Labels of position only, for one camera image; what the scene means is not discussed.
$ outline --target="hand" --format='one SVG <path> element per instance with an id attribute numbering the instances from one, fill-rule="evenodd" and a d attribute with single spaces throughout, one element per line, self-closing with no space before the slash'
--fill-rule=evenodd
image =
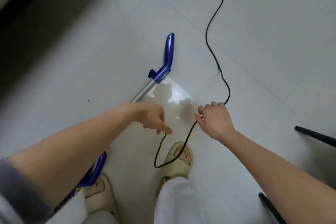
<path id="1" fill-rule="evenodd" d="M 211 105 L 198 107 L 198 112 L 203 115 L 203 119 L 198 114 L 195 114 L 196 121 L 211 138 L 221 141 L 221 139 L 225 139 L 235 131 L 230 114 L 224 103 L 211 102 Z"/>
<path id="2" fill-rule="evenodd" d="M 139 116 L 136 119 L 143 125 L 143 128 L 156 129 L 156 134 L 159 135 L 161 131 L 167 134 L 172 134 L 173 131 L 165 124 L 165 112 L 161 105 L 151 103 L 137 103 L 140 109 Z"/>

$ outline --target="gray sleeve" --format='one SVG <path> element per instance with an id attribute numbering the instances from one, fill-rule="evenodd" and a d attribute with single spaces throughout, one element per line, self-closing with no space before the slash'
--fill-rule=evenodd
<path id="1" fill-rule="evenodd" d="M 25 223 L 43 222 L 53 213 L 34 186 L 5 159 L 0 159 L 0 195 Z M 0 221 L 12 223 L 8 213 L 0 207 Z"/>

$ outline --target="black chair leg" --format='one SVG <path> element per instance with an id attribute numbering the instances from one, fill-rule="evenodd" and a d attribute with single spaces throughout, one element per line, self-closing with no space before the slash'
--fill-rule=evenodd
<path id="1" fill-rule="evenodd" d="M 259 197 L 261 201 L 263 201 L 263 203 L 270 210 L 270 212 L 273 214 L 274 218 L 276 218 L 276 220 L 279 222 L 279 224 L 286 224 L 285 220 L 281 217 L 279 212 L 275 209 L 274 205 L 262 192 L 259 193 Z"/>
<path id="2" fill-rule="evenodd" d="M 313 138 L 315 138 L 315 139 L 317 139 L 317 140 L 319 140 L 321 142 L 324 142 L 326 144 L 329 144 L 331 146 L 336 147 L 336 139 L 335 138 L 332 138 L 330 136 L 326 136 L 326 135 L 317 133 L 315 131 L 299 127 L 299 126 L 295 126 L 295 130 L 299 131 L 301 133 L 304 133 L 304 134 L 306 134 L 308 136 L 311 136 L 311 137 L 313 137 Z"/>

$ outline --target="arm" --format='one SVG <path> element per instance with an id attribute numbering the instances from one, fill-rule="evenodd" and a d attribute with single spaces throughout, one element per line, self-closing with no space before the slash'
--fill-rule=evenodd
<path id="1" fill-rule="evenodd" d="M 235 131 L 223 103 L 199 107 L 196 120 L 246 167 L 288 223 L 335 223 L 336 191 Z"/>
<path id="2" fill-rule="evenodd" d="M 78 184 L 99 156 L 134 121 L 171 134 L 162 106 L 125 103 L 64 129 L 8 158 L 44 200 L 56 207 Z"/>

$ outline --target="left arm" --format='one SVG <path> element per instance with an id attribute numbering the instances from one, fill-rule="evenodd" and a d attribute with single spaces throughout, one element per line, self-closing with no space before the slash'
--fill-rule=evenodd
<path id="1" fill-rule="evenodd" d="M 78 184 L 110 144 L 134 121 L 171 134 L 162 106 L 124 103 L 97 117 L 64 129 L 22 151 L 8 162 L 56 207 Z"/>

